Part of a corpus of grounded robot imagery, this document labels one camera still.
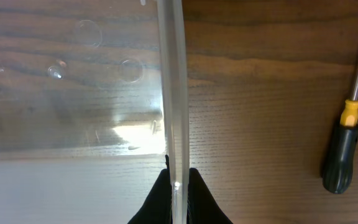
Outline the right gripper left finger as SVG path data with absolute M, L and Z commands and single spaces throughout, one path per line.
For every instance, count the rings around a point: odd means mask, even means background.
M 171 224 L 172 186 L 170 183 L 169 156 L 165 156 L 166 168 L 159 173 L 139 211 L 128 224 Z

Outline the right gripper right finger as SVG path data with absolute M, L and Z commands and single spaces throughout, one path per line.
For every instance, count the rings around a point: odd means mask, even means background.
M 195 168 L 190 168 L 187 224 L 232 224 Z

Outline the clear plastic storage box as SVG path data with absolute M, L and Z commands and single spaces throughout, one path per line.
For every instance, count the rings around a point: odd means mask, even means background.
M 0 0 L 0 223 L 128 223 L 169 156 L 187 221 L 181 1 Z

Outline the black yellow screwdriver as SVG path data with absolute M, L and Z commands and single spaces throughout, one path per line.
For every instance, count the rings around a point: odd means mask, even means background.
M 358 66 L 351 94 L 335 124 L 323 163 L 323 187 L 332 194 L 343 194 L 353 176 L 354 154 L 358 142 Z

